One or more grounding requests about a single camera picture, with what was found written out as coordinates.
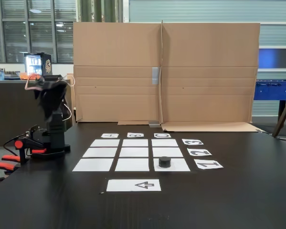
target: number card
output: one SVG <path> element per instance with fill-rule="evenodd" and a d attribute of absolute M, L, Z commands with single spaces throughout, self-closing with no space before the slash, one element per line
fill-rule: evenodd
<path fill-rule="evenodd" d="M 212 168 L 223 168 L 217 161 L 212 160 L 197 160 L 194 159 L 198 168 L 201 169 L 212 169 Z"/>
<path fill-rule="evenodd" d="M 170 137 L 170 134 L 166 134 L 166 133 L 154 134 L 154 137 L 156 137 L 156 138 L 168 138 L 168 137 Z"/>
<path fill-rule="evenodd" d="M 144 134 L 140 134 L 140 133 L 128 133 L 127 137 L 143 137 Z"/>
<path fill-rule="evenodd" d="M 102 138 L 117 138 L 118 134 L 103 134 L 101 135 Z"/>
<path fill-rule="evenodd" d="M 202 141 L 196 139 L 182 139 L 186 145 L 203 145 Z"/>
<path fill-rule="evenodd" d="M 191 156 L 210 156 L 211 153 L 206 149 L 188 149 Z"/>

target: blue foosball table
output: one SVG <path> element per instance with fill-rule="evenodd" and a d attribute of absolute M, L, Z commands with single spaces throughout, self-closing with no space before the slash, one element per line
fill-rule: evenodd
<path fill-rule="evenodd" d="M 286 80 L 256 80 L 254 100 L 279 100 L 279 119 L 286 106 Z"/>

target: ceiling light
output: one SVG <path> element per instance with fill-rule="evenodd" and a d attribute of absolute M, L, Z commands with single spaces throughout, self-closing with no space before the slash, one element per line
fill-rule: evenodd
<path fill-rule="evenodd" d="M 30 12 L 32 12 L 32 13 L 42 13 L 42 11 L 41 10 L 29 10 Z"/>

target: black cable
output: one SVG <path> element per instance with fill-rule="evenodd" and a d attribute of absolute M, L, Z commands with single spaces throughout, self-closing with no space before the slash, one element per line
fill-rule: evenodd
<path fill-rule="evenodd" d="M 8 144 L 9 142 L 11 142 L 11 141 L 17 139 L 18 137 L 22 137 L 23 135 L 26 135 L 26 133 L 25 133 L 25 134 L 21 134 L 21 135 L 19 135 L 19 136 L 16 136 L 16 137 L 14 137 L 13 139 L 9 140 L 8 142 L 6 142 L 6 143 L 3 145 L 3 148 L 6 149 L 7 151 L 9 151 L 10 153 L 12 153 L 13 155 L 17 156 L 16 153 L 14 153 L 12 150 L 10 150 L 10 149 L 8 149 L 8 148 L 6 147 L 6 144 Z"/>
<path fill-rule="evenodd" d="M 30 154 L 30 155 L 27 154 L 27 153 L 28 153 L 28 150 L 29 150 L 29 148 L 26 149 L 26 156 L 30 156 L 30 155 L 31 155 L 31 154 Z"/>

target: cardboard backdrop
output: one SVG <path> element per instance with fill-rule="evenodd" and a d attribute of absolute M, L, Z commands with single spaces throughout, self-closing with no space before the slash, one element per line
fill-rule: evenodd
<path fill-rule="evenodd" d="M 259 29 L 258 23 L 74 23 L 77 120 L 255 131 L 244 122 L 251 121 Z"/>

